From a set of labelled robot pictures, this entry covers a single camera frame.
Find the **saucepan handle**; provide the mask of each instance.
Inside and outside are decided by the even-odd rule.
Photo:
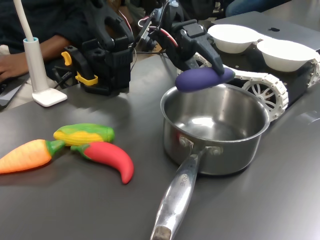
[[[177,170],[162,198],[151,240],[173,239],[186,214],[202,154],[203,152],[191,154]]]

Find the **pot rim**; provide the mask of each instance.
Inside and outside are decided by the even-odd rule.
[[[160,101],[160,108],[161,108],[161,112],[162,112],[162,115],[164,116],[165,120],[168,121],[170,123],[170,125],[172,127],[174,127],[175,129],[181,131],[182,133],[184,133],[185,135],[187,136],[190,136],[192,138],[195,138],[195,139],[198,139],[198,140],[203,140],[203,141],[207,141],[207,142],[212,142],[212,143],[240,143],[240,142],[245,142],[245,141],[248,141],[248,140],[251,140],[251,139],[254,139],[256,137],[259,137],[260,135],[262,135],[269,127],[270,125],[270,114],[269,114],[269,111],[268,109],[265,107],[265,103],[263,103],[259,98],[257,98],[255,95],[253,95],[252,93],[246,91],[246,90],[243,90],[242,88],[240,87],[237,87],[237,86],[233,86],[233,85],[230,85],[230,84],[219,84],[217,86],[214,86],[213,88],[229,88],[229,89],[234,89],[238,92],[242,92],[243,94],[251,97],[251,98],[254,98],[258,104],[261,105],[261,107],[263,107],[264,109],[264,115],[265,115],[265,118],[266,118],[266,123],[264,124],[263,128],[258,132],[256,133],[255,135],[252,135],[252,136],[249,136],[247,138],[242,138],[242,139],[237,139],[237,140],[212,140],[212,139],[208,139],[208,138],[204,138],[204,137],[200,137],[200,136],[196,136],[196,135],[193,135],[183,129],[181,129],[180,127],[178,127],[177,125],[175,125],[167,116],[167,114],[165,113],[165,102],[166,100],[168,99],[168,97],[170,95],[172,95],[173,93],[177,92],[177,87],[172,87],[170,88],[168,91],[166,91],[166,93],[162,96],[161,98],[161,101]]]

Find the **yellow clamp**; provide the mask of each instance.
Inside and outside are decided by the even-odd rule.
[[[70,54],[67,51],[61,53],[62,57],[64,58],[64,65],[70,66],[72,64],[72,59]]]
[[[77,73],[77,76],[75,76],[75,79],[77,79],[79,82],[83,83],[84,85],[92,86],[98,83],[98,77],[96,75],[94,75],[94,79],[87,80],[83,78],[79,72],[76,72],[76,73]]]

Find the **table surface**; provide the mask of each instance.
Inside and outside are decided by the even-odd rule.
[[[0,177],[3,240],[148,240],[177,165],[162,145],[162,95],[176,69],[165,58],[136,64],[130,92],[108,98],[66,90],[50,108],[34,102],[0,113],[0,156],[61,126],[114,128],[115,144],[132,158],[123,185],[113,168],[68,149],[44,168]],[[176,240],[318,240],[320,238],[320,87],[296,102],[263,136],[241,174],[199,176]]]
[[[291,0],[263,13],[320,31],[320,0]]]

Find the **toy red chili pepper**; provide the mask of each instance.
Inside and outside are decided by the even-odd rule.
[[[71,150],[80,152],[86,159],[117,169],[124,184],[129,183],[134,174],[134,164],[129,155],[111,143],[92,142],[82,146],[72,146]]]

